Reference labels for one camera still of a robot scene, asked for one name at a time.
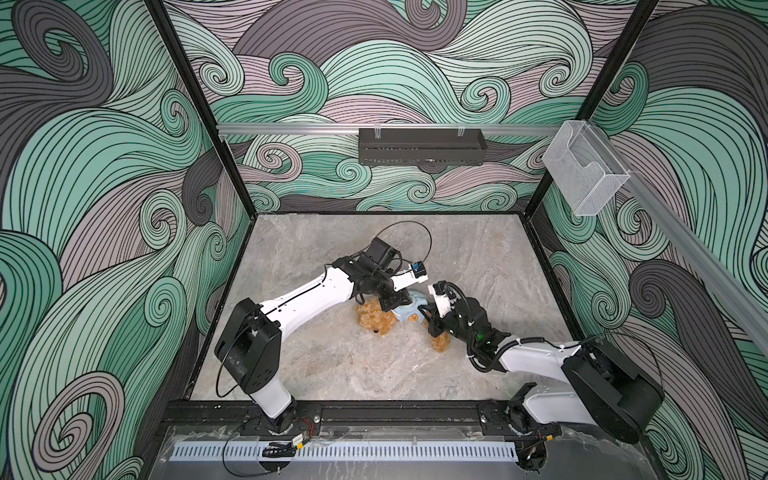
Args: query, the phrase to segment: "black cable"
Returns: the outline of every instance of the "black cable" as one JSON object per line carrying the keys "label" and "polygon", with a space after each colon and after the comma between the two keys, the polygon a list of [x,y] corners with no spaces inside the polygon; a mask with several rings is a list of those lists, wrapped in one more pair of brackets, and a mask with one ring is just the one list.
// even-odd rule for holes
{"label": "black cable", "polygon": [[517,451],[517,453],[518,453],[518,455],[520,455],[522,452],[524,452],[524,451],[526,451],[526,450],[529,450],[529,449],[532,449],[532,448],[534,448],[534,447],[536,447],[536,446],[539,446],[539,445],[541,445],[542,443],[544,443],[544,442],[546,442],[546,441],[547,441],[547,439],[541,439],[541,440],[539,440],[539,441],[537,441],[537,442],[531,443],[531,444],[530,444],[530,445],[528,445],[527,447],[523,447],[522,449],[519,449],[519,450]]}
{"label": "black cable", "polygon": [[240,426],[238,426],[234,432],[230,434],[230,436],[227,437],[227,441],[224,442],[224,447],[221,449],[221,465],[224,467],[224,470],[227,470],[227,473],[229,473],[232,476],[238,477],[238,478],[256,478],[256,477],[263,477],[265,475],[269,475],[270,473],[274,472],[258,472],[258,473],[250,473],[250,474],[242,474],[233,472],[230,470],[229,467],[227,467],[227,462],[224,460],[224,453],[227,451],[227,445],[229,445],[230,440],[245,426],[248,425],[249,422],[252,422],[253,420],[258,420],[260,417],[256,417],[255,419],[246,420],[245,422],[241,423]]}
{"label": "black cable", "polygon": [[309,292],[309,291],[311,291],[311,290],[314,290],[314,289],[315,289],[315,288],[317,288],[318,286],[320,286],[320,285],[323,285],[323,282],[325,282],[325,281],[326,281],[326,278],[328,277],[328,267],[329,267],[329,266],[333,266],[333,265],[331,265],[330,263],[324,263],[324,264],[323,264],[323,266],[325,267],[325,270],[326,270],[326,271],[325,271],[325,273],[323,274],[323,279],[322,279],[322,280],[320,280],[320,283],[316,283],[315,285],[312,285],[310,288],[308,288],[308,289],[304,290],[303,292],[297,293],[296,295],[294,295],[294,296],[290,297],[290,298],[289,298],[288,300],[286,300],[285,302],[282,302],[280,305],[278,305],[278,306],[276,306],[275,308],[271,309],[269,312],[267,312],[267,313],[264,313],[264,315],[265,315],[265,316],[266,316],[266,315],[269,315],[270,313],[272,313],[272,312],[274,312],[275,310],[279,309],[281,306],[285,305],[285,304],[286,304],[286,303],[288,303],[289,301],[291,301],[291,300],[294,300],[294,299],[296,299],[296,298],[299,298],[299,297],[300,297],[300,296],[302,296],[304,293],[307,293],[307,292]]}
{"label": "black cable", "polygon": [[422,259],[422,262],[427,261],[427,257],[429,257],[429,252],[432,251],[432,232],[430,232],[429,228],[427,228],[426,225],[421,222],[417,222],[416,220],[400,220],[399,222],[392,223],[391,225],[387,225],[386,227],[382,228],[376,235],[374,235],[374,238],[378,237],[379,235],[387,231],[390,227],[394,227],[395,225],[400,225],[401,223],[415,223],[416,225],[421,225],[424,228],[424,230],[427,230],[427,235],[429,235],[429,248],[427,249],[427,254]]}
{"label": "black cable", "polygon": [[240,339],[240,337],[241,337],[241,336],[242,336],[242,335],[243,335],[245,332],[247,332],[247,331],[248,331],[248,329],[249,329],[251,326],[253,326],[253,324],[254,324],[254,323],[256,323],[256,317],[254,317],[254,318],[253,318],[253,319],[252,319],[250,322],[248,322],[248,324],[247,324],[247,325],[244,325],[242,328],[240,328],[240,330],[238,330],[238,332],[235,334],[235,337],[234,337],[234,338],[232,338],[232,343],[230,344],[230,348],[228,348],[228,349],[227,349],[227,353],[224,353],[224,357],[222,358],[222,360],[221,360],[221,363],[219,364],[219,371],[218,371],[218,373],[216,374],[216,396],[217,396],[217,397],[219,397],[220,399],[222,399],[222,398],[224,398],[225,396],[229,395],[229,394],[230,394],[230,393],[232,393],[232,392],[233,392],[233,391],[234,391],[234,390],[235,390],[235,389],[236,389],[238,386],[240,386],[240,385],[238,385],[237,383],[235,383],[235,386],[234,386],[234,387],[232,387],[231,389],[229,389],[229,390],[227,391],[227,393],[224,393],[224,394],[220,393],[220,392],[219,392],[219,379],[221,378],[221,369],[224,367],[224,361],[225,361],[225,360],[227,360],[227,357],[230,355],[230,352],[232,351],[232,347],[234,347],[234,346],[235,346],[235,343],[237,343],[237,340],[238,340],[238,339]]}
{"label": "black cable", "polygon": [[584,340],[580,341],[580,342],[579,342],[578,344],[576,344],[576,345],[570,345],[570,346],[566,346],[565,348],[566,348],[566,349],[572,349],[572,348],[574,348],[574,347],[576,347],[576,346],[579,346],[579,345],[584,345],[585,343],[587,343],[587,342],[590,342],[590,341],[592,341],[592,340],[594,340],[594,339],[598,338],[599,336],[606,336],[606,335],[619,335],[619,336],[626,336],[626,337],[628,337],[628,338],[631,338],[631,339],[633,339],[634,341],[636,341],[636,342],[640,343],[642,346],[644,346],[644,347],[645,347],[645,349],[646,349],[646,350],[647,350],[647,351],[650,353],[650,357],[651,357],[652,359],[654,359],[654,364],[655,364],[655,366],[656,366],[656,371],[657,371],[657,372],[658,372],[658,374],[659,374],[659,383],[661,384],[661,390],[662,390],[662,391],[664,391],[664,374],[661,372],[661,366],[659,365],[659,359],[658,359],[658,358],[656,358],[656,353],[654,353],[653,349],[652,349],[652,348],[651,348],[651,347],[650,347],[650,346],[649,346],[649,345],[648,345],[648,344],[645,342],[645,340],[643,340],[643,339],[641,339],[641,338],[637,338],[635,335],[632,335],[632,334],[630,334],[630,333],[624,333],[624,332],[603,332],[603,333],[596,333],[595,335],[593,335],[593,336],[589,336],[589,337],[587,337],[586,339],[584,339]]}

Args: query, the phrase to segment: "clear plastic holder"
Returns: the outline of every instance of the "clear plastic holder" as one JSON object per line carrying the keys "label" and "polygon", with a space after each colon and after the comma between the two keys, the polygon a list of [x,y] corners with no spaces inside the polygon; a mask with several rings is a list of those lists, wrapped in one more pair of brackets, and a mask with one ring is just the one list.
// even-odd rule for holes
{"label": "clear plastic holder", "polygon": [[564,122],[543,160],[576,217],[600,213],[630,177],[611,141],[586,121]]}

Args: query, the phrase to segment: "red wire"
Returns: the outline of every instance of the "red wire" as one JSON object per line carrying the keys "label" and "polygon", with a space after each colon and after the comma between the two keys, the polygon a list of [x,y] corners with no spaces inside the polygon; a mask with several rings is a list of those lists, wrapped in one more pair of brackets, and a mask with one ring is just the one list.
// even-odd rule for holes
{"label": "red wire", "polygon": [[309,425],[309,426],[310,426],[310,437],[311,437],[312,435],[314,435],[314,433],[315,433],[315,427],[313,427],[313,426],[312,426],[312,424],[310,423],[310,421],[309,421],[309,420],[307,420],[307,419],[305,419],[304,417],[300,418],[299,420],[303,420],[304,422],[306,422],[306,424],[307,424],[307,425]]}

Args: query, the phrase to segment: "gray stone surface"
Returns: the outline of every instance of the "gray stone surface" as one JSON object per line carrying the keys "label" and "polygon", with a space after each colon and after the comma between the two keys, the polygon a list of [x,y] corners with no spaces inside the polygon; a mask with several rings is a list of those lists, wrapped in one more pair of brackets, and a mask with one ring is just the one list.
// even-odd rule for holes
{"label": "gray stone surface", "polygon": [[[259,217],[211,345],[241,299],[259,303],[283,295],[399,220],[417,220],[432,231],[429,279],[458,284],[480,301],[493,326],[515,336],[571,339],[516,215],[291,214]],[[382,239],[410,260],[421,260],[429,244],[412,223],[393,227]],[[426,293],[426,283],[415,289]],[[466,359],[464,343],[452,339],[447,352],[437,353],[418,324],[398,323],[384,336],[364,330],[355,306],[348,300],[326,310],[283,343],[279,375],[296,398],[508,399],[525,382],[557,382],[522,372],[479,373]],[[219,365],[210,349],[192,400],[217,399]],[[224,369],[220,391],[232,385]],[[226,399],[248,397],[235,389]]]}

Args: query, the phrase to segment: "wall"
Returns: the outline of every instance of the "wall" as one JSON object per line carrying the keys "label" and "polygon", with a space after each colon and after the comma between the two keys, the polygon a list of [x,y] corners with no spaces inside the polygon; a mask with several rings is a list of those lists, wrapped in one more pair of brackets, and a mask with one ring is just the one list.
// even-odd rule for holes
{"label": "wall", "polygon": [[3,478],[136,477],[247,217],[142,0],[0,4]]}
{"label": "wall", "polygon": [[[635,3],[166,1],[219,122],[466,124],[574,118]],[[228,140],[257,208],[282,211],[521,211],[548,141],[419,170],[359,166],[355,137]]]}
{"label": "wall", "polygon": [[[652,19],[594,120],[768,311],[768,5],[712,3]],[[648,434],[670,477],[765,479],[768,360],[643,207],[620,191],[576,218],[552,187],[534,222],[584,332],[655,349],[667,399]]]}

